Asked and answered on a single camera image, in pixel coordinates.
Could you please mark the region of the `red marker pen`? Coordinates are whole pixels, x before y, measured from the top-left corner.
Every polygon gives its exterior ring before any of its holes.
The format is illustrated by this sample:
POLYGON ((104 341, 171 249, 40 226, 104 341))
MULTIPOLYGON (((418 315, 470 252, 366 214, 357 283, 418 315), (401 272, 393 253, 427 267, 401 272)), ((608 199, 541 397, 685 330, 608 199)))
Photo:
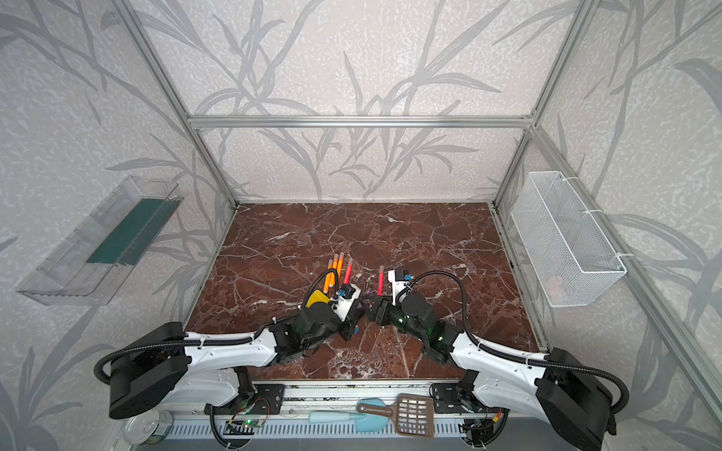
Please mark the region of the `red marker pen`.
POLYGON ((349 259, 346 263, 347 263, 347 266, 346 266, 346 272, 344 274, 343 285, 350 284, 352 272, 353 272, 353 258, 349 257, 349 259))

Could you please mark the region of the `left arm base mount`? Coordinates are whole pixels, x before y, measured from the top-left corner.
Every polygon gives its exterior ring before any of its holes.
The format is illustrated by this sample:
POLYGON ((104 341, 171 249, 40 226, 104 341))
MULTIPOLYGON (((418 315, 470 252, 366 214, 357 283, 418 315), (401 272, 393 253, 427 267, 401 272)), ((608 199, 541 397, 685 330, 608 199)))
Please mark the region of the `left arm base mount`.
POLYGON ((209 415, 279 415, 286 386, 282 383, 253 383, 247 368, 233 368, 231 381, 238 383, 235 397, 228 403, 214 407, 206 404, 204 413, 209 415))

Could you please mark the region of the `pink marker pen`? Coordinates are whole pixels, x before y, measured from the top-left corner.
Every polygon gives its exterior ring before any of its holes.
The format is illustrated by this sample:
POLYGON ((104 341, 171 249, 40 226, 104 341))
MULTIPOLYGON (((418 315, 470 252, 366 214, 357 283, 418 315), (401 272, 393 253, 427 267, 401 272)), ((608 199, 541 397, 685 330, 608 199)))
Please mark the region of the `pink marker pen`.
POLYGON ((385 287, 385 266, 381 265, 379 267, 379 272, 378 272, 378 284, 377 284, 377 291, 376 291, 378 296, 381 297, 384 295, 384 287, 385 287))

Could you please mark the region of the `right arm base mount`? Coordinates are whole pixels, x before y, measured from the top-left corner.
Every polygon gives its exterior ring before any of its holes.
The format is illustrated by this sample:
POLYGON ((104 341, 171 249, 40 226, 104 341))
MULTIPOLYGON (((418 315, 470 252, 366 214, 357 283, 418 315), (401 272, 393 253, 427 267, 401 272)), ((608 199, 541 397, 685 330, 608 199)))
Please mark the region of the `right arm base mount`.
POLYGON ((433 383, 430 395, 435 413, 490 413, 493 409, 480 402, 472 393, 479 372, 466 370, 456 383, 433 383))

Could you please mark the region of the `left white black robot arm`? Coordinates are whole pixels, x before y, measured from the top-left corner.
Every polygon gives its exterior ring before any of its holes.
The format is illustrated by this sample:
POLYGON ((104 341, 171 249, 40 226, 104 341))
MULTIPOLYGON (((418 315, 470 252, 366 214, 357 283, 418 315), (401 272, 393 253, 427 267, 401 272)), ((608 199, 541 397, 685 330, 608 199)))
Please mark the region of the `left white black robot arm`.
POLYGON ((222 407, 253 398, 248 368, 289 364, 333 336, 348 340, 363 314, 357 300, 315 302, 239 334, 185 332, 171 321, 101 358, 94 375, 109 387, 109 416, 115 420, 163 403, 222 407))

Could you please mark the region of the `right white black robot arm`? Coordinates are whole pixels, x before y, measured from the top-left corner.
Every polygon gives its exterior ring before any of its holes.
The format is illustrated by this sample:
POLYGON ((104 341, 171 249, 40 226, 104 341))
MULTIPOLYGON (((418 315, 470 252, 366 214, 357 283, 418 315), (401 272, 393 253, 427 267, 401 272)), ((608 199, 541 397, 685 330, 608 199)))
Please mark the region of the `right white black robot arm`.
POLYGON ((418 293, 408 308, 375 294, 361 302, 371 321, 420 341, 432 362, 464 370, 457 393, 466 409, 500 408, 538 418, 580 450, 599 450, 607 434, 616 434, 613 396, 603 384, 607 373, 581 366, 571 353, 528 353, 470 336, 438 319, 418 293))

